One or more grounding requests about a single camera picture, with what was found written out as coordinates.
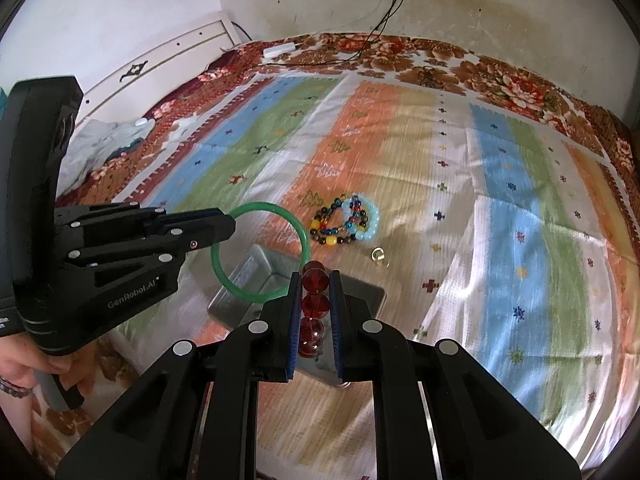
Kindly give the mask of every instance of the teal object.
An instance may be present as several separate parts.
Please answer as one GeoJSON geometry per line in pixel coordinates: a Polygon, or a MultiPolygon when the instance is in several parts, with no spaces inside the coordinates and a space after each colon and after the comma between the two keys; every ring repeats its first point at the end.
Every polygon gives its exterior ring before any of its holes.
{"type": "MultiPolygon", "coordinates": [[[[298,237],[300,238],[300,244],[302,245],[300,268],[302,268],[311,259],[311,248],[309,247],[309,238],[306,234],[306,229],[300,223],[300,220],[293,216],[293,213],[279,205],[269,202],[249,202],[231,210],[228,215],[231,216],[231,218],[236,219],[240,215],[248,213],[249,211],[269,211],[283,217],[287,222],[293,225],[293,228],[296,230],[298,237]]],[[[220,244],[213,244],[211,246],[211,266],[213,267],[213,272],[216,273],[220,283],[222,283],[222,286],[224,286],[226,290],[231,292],[236,298],[248,301],[249,303],[266,303],[269,300],[286,296],[289,291],[289,287],[285,286],[274,292],[252,294],[250,292],[245,292],[236,286],[225,274],[225,271],[222,269],[222,265],[220,265],[220,244]]]]}
{"type": "Polygon", "coordinates": [[[6,94],[4,90],[0,88],[0,119],[2,119],[2,112],[4,112],[4,108],[6,107],[6,94]]]}

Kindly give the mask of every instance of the dark bracelet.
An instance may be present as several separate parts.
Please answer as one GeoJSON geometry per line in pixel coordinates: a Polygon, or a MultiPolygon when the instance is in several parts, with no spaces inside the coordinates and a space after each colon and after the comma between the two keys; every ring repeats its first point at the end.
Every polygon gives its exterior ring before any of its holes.
{"type": "Polygon", "coordinates": [[[31,394],[33,388],[23,388],[10,383],[5,378],[0,377],[0,391],[15,397],[16,399],[23,399],[31,394]]]}

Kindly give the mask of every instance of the green stripe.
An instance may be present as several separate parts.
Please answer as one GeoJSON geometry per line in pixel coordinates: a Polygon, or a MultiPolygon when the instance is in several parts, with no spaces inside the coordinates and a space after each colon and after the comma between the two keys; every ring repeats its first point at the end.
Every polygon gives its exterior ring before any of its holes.
{"type": "Polygon", "coordinates": [[[272,108],[258,116],[241,139],[207,170],[175,210],[219,207],[222,211],[228,211],[239,205],[274,152],[289,142],[302,121],[339,82],[339,78],[308,78],[289,90],[272,108]],[[257,146],[267,146],[268,150],[256,155],[257,146]],[[229,179],[234,175],[243,175],[246,180],[229,184],[229,179]]]}
{"type": "Polygon", "coordinates": [[[549,429],[562,410],[573,411],[583,401],[581,355],[590,342],[587,283],[582,253],[572,236],[576,229],[564,210],[546,149],[532,125],[507,120],[540,199],[542,237],[548,254],[551,342],[541,422],[549,429]]]}

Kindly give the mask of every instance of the multicolored beaded bracelet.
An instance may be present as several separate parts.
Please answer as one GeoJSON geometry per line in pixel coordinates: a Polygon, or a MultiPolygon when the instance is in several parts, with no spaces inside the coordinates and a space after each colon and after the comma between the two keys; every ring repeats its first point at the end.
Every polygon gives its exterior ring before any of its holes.
{"type": "Polygon", "coordinates": [[[379,221],[380,212],[373,202],[368,199],[363,200],[362,196],[357,194],[347,202],[346,195],[340,195],[329,207],[316,211],[309,234],[321,245],[350,244],[354,240],[371,240],[378,230],[379,221]],[[340,208],[346,220],[340,227],[330,228],[329,219],[340,208]],[[346,236],[339,236],[342,232],[345,232],[346,236]]]}

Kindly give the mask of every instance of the white headboard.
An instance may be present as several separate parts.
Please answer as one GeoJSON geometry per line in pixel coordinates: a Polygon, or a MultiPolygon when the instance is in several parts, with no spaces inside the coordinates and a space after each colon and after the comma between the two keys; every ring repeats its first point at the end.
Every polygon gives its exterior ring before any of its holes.
{"type": "Polygon", "coordinates": [[[105,123],[139,119],[165,95],[240,43],[226,14],[212,14],[206,25],[149,50],[86,92],[76,131],[89,119],[105,123]]]}

